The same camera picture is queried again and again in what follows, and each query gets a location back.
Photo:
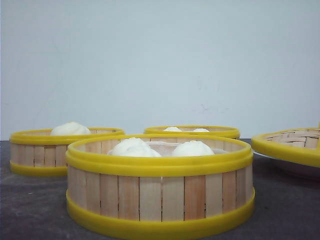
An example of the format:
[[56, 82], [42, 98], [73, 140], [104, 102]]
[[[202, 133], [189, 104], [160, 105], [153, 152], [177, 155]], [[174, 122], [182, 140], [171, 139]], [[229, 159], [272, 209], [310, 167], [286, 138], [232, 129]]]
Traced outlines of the bamboo steamer basket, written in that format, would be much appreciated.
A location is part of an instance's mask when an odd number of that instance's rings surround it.
[[67, 211], [79, 225], [126, 240], [193, 240], [229, 231], [255, 205], [248, 143], [191, 134], [142, 134], [144, 142], [201, 141], [227, 153], [108, 155], [125, 135], [81, 140], [66, 152]]
[[67, 175], [66, 152], [73, 142], [103, 136], [123, 135], [124, 130], [90, 127], [89, 134], [52, 135], [51, 129], [14, 132], [10, 136], [10, 170], [33, 177]]
[[[167, 127], [178, 127], [182, 131], [164, 131]], [[196, 128], [205, 128], [209, 132], [193, 132]], [[217, 136], [230, 139], [239, 139], [240, 131], [235, 127], [229, 126], [214, 126], [214, 125], [165, 125], [165, 126], [153, 126], [144, 129], [144, 134], [190, 134], [200, 136]]]

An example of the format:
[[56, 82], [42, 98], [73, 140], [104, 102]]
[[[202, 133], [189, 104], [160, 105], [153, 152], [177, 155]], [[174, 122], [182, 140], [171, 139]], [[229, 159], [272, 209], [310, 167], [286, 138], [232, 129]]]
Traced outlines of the woven bamboo steamer lid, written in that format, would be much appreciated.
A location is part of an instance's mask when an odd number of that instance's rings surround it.
[[282, 161], [318, 168], [320, 166], [320, 128], [292, 128], [255, 135], [255, 152]]

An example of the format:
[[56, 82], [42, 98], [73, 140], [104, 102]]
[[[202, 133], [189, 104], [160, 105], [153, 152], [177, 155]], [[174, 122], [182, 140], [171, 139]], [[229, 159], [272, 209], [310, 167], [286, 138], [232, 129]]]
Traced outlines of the rear left white bun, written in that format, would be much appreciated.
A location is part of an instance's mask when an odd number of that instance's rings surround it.
[[169, 127], [165, 128], [163, 131], [166, 131], [166, 132], [181, 132], [182, 130], [179, 127], [176, 127], [176, 126], [169, 126]]

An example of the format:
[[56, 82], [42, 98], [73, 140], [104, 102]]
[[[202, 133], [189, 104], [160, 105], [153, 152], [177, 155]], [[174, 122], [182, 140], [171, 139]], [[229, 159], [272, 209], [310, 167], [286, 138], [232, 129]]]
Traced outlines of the front left white bun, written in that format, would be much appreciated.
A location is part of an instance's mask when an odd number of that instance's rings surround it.
[[108, 152], [111, 156], [122, 157], [161, 157], [145, 141], [140, 138], [131, 137], [124, 139]]

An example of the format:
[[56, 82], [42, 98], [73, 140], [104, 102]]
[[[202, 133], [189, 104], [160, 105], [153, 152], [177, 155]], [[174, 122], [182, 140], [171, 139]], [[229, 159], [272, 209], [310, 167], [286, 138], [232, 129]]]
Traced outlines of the rear right white bun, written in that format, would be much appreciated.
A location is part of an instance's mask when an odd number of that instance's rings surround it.
[[193, 130], [193, 132], [203, 132], [203, 133], [205, 133], [205, 132], [210, 132], [210, 131], [208, 129], [206, 129], [206, 128], [195, 128]]

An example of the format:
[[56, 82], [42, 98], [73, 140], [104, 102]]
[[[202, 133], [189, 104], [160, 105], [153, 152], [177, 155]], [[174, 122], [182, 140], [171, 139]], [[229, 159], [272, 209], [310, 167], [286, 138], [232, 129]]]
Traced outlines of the front right white bun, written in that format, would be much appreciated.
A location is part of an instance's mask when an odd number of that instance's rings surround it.
[[196, 157], [214, 155], [213, 150], [202, 141], [191, 140], [179, 144], [172, 152], [173, 157]]

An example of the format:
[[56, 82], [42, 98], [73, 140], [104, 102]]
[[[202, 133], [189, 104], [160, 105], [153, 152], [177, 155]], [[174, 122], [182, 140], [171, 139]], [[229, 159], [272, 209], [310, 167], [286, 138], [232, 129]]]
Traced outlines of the white bun in left basket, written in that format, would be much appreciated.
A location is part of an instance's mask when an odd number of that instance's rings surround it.
[[91, 131], [84, 125], [71, 121], [55, 127], [51, 132], [51, 136], [80, 136], [90, 135]]

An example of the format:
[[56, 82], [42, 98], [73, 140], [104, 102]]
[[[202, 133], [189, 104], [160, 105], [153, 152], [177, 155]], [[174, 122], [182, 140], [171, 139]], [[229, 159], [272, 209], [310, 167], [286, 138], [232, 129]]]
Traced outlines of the white plate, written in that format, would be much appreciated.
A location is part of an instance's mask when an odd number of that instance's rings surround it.
[[320, 168], [319, 167], [314, 167], [314, 166], [308, 166], [304, 164], [299, 164], [299, 163], [294, 163], [290, 161], [285, 161], [282, 159], [274, 158], [268, 155], [264, 155], [262, 153], [259, 153], [257, 151], [253, 151], [254, 154], [265, 157], [268, 159], [271, 159], [272, 163], [280, 170], [283, 172], [304, 178], [304, 179], [310, 179], [310, 180], [315, 180], [315, 181], [320, 181]]

